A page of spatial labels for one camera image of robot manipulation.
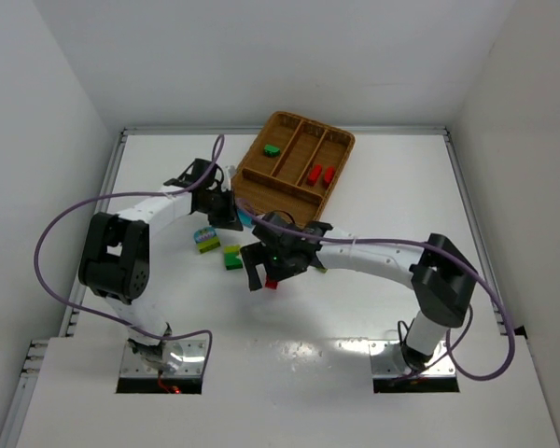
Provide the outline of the red top lego stack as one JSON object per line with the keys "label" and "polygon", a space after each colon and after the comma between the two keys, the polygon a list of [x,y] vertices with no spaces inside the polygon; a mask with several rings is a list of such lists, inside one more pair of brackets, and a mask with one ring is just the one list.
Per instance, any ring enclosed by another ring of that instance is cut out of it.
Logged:
{"label": "red top lego stack", "polygon": [[265,287],[269,289],[277,289],[278,282],[275,280],[270,279],[269,277],[265,280]]}

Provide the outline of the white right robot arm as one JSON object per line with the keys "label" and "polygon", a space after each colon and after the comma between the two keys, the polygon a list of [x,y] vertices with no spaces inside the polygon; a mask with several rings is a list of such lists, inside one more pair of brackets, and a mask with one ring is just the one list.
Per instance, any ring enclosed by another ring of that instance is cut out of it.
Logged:
{"label": "white right robot arm", "polygon": [[370,274],[413,291],[419,311],[400,342],[411,371],[422,370],[449,329],[463,323],[474,292],[476,271],[445,236],[433,233],[426,246],[361,243],[332,225],[311,221],[300,228],[277,212],[257,220],[256,242],[241,248],[248,287],[262,287],[258,269],[281,282],[314,267]]}

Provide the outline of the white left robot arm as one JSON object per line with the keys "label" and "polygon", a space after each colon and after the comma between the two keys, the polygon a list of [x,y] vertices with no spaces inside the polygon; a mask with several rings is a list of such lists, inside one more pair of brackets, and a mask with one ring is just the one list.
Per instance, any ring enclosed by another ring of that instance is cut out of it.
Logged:
{"label": "white left robot arm", "polygon": [[142,295],[150,275],[150,240],[182,217],[201,213],[215,229],[240,231],[233,166],[195,160],[157,194],[136,205],[91,218],[78,269],[79,282],[101,297],[128,326],[128,344],[144,360],[162,361],[168,322]]}

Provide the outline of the cyan lime lego stack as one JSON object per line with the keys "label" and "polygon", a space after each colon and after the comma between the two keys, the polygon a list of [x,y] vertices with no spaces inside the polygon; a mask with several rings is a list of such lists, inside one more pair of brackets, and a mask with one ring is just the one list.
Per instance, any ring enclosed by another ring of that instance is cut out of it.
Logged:
{"label": "cyan lime lego stack", "polygon": [[200,254],[207,253],[220,247],[220,240],[213,227],[203,227],[193,233],[193,240]]}

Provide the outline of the small red lego brick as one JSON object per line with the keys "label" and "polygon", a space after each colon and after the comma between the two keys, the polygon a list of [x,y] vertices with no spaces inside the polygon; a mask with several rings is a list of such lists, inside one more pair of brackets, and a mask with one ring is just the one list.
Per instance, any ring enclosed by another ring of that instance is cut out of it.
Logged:
{"label": "small red lego brick", "polygon": [[323,185],[328,188],[330,186],[330,184],[332,183],[332,180],[335,176],[335,168],[333,166],[330,166],[326,169],[324,176],[323,176]]}

